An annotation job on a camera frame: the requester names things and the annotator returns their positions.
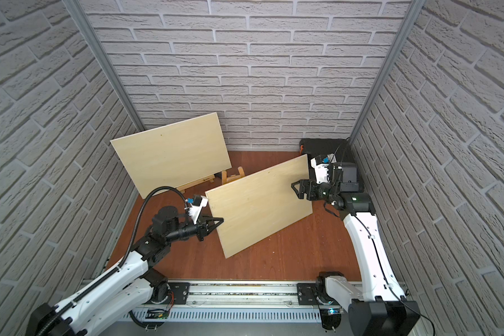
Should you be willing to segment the plywood board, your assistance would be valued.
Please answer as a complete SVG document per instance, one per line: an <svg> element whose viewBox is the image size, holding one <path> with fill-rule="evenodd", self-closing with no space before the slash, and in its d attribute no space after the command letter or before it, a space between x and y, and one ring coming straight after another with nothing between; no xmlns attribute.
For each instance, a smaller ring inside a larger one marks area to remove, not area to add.
<svg viewBox="0 0 504 336"><path fill-rule="evenodd" d="M111 140L138 193L182 187L231 168L218 115L210 113Z"/></svg>
<svg viewBox="0 0 504 336"><path fill-rule="evenodd" d="M291 184L309 178L301 155L206 192L225 258L230 258L313 213L312 203L297 197Z"/></svg>

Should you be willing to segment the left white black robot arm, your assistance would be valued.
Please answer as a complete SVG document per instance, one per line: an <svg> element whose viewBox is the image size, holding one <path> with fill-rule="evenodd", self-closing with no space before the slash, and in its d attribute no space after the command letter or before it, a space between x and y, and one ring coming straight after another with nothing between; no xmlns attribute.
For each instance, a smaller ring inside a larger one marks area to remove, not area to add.
<svg viewBox="0 0 504 336"><path fill-rule="evenodd" d="M166 300L168 278L155 265L169 253L172 243L191 237L203 240L224 222L200 212L196 207L189 218L176 207L160 209L127 256L77 293L55 305L36 308L26 335L99 335L137 306Z"/></svg>

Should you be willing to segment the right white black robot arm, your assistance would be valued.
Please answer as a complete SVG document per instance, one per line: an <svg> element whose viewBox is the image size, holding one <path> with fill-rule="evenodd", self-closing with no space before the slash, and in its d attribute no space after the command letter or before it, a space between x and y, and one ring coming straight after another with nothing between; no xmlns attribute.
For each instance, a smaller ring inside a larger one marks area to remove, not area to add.
<svg viewBox="0 0 504 336"><path fill-rule="evenodd" d="M407 299L386 256L379 236L375 206L368 193L361 193L357 168L338 162L336 156L311 159L311 179L301 179L291 187L299 199L331 205L331 214L340 218L349 233L361 287L352 285L339 272L322 272L313 289L326 330L340 325L340 313L347 312L354 335L408 335L422 318L419 306Z"/></svg>

